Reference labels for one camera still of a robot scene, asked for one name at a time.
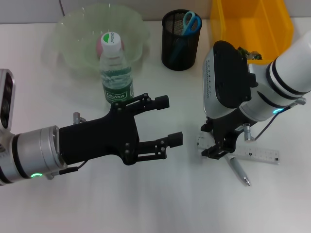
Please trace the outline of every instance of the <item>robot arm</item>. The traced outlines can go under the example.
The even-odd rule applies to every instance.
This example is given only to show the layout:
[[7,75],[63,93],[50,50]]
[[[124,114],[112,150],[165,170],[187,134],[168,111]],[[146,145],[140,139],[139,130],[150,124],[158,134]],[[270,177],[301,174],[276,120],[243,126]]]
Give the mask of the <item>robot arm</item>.
[[74,125],[51,126],[27,133],[10,133],[15,82],[9,70],[0,70],[2,108],[0,113],[0,185],[46,175],[77,171],[67,165],[114,154],[124,164],[166,159],[166,148],[183,144],[181,132],[156,141],[140,142],[134,116],[169,107],[168,96],[151,100],[147,93],[111,105],[110,112],[86,122],[76,113]]
[[228,42],[214,44],[203,65],[207,121],[201,131],[211,132],[216,145],[203,156],[220,159],[233,153],[242,132],[252,142],[251,126],[305,104],[303,96],[311,91],[310,44],[311,31],[268,65],[247,65]]

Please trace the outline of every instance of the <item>pen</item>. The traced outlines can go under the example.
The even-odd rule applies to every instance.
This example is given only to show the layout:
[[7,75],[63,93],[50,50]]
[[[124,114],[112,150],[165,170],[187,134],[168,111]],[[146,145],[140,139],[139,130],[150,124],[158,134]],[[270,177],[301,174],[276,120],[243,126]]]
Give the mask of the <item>pen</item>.
[[233,155],[226,155],[225,156],[226,160],[228,161],[229,165],[231,166],[231,168],[234,170],[234,172],[238,175],[238,177],[248,186],[251,185],[251,183],[249,182],[249,179],[245,173],[245,171],[243,170],[243,168],[241,167],[238,159],[236,157],[234,157]]

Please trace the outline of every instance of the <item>pen holder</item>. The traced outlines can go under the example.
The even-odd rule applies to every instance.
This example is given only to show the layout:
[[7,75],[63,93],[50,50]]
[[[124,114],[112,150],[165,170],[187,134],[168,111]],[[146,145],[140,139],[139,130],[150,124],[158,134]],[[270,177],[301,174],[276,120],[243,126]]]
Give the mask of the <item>pen holder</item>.
[[162,63],[171,70],[186,70],[195,62],[202,20],[200,18],[201,23],[196,21],[191,28],[194,31],[199,26],[197,32],[181,35],[184,29],[183,18],[187,12],[188,10],[174,10],[162,19]]

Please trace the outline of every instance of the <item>table surface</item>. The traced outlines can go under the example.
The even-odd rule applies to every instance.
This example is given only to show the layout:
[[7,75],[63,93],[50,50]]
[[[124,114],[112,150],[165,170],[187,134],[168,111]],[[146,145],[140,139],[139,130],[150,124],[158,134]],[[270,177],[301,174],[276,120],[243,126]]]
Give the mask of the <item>table surface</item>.
[[[294,40],[311,18],[293,18]],[[280,151],[279,166],[241,161],[252,183],[237,179],[225,159],[203,158],[196,137],[205,121],[202,63],[209,51],[204,21],[196,63],[176,72],[161,62],[162,26],[146,22],[150,46],[134,66],[134,90],[168,95],[170,108],[136,116],[141,141],[182,131],[184,145],[166,160],[125,166],[109,155],[52,181],[36,178],[0,188],[1,232],[25,233],[292,233],[311,229],[311,104],[280,115],[253,146]],[[13,133],[72,124],[108,112],[98,78],[79,78],[48,52],[54,24],[0,25],[0,64],[17,90]],[[257,135],[267,124],[252,127]],[[238,139],[243,144],[242,136]]]

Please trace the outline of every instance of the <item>yellow plastic container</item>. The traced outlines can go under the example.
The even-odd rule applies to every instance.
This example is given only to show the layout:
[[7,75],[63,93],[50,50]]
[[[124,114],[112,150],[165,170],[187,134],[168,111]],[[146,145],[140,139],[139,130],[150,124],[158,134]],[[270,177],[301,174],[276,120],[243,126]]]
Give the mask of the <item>yellow plastic container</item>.
[[235,48],[257,51],[267,64],[290,45],[294,27],[283,0],[213,0],[210,23],[212,44],[225,40]]

